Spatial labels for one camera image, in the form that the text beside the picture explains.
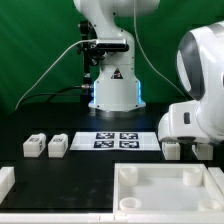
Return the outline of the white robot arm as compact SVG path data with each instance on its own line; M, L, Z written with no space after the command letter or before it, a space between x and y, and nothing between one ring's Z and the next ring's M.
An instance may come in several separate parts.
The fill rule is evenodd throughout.
M135 42L114 18L157 9L160 0L73 0L96 31L93 50L100 55L92 111L111 115L145 106L134 73ZM224 21L191 30L182 38L176 66L188 102L169 106L159 122L161 142L224 142Z

